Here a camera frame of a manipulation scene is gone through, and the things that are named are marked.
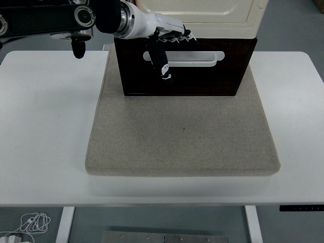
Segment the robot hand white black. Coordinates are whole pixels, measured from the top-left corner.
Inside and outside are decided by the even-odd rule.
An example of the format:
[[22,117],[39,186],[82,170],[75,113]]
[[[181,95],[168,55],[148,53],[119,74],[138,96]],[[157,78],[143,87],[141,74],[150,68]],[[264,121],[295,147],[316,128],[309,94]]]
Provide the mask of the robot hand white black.
[[193,33],[177,18],[155,12],[143,12],[133,3],[121,2],[121,21],[113,34],[121,39],[146,38],[151,63],[161,79],[169,86],[173,79],[163,43],[187,41],[196,44]]

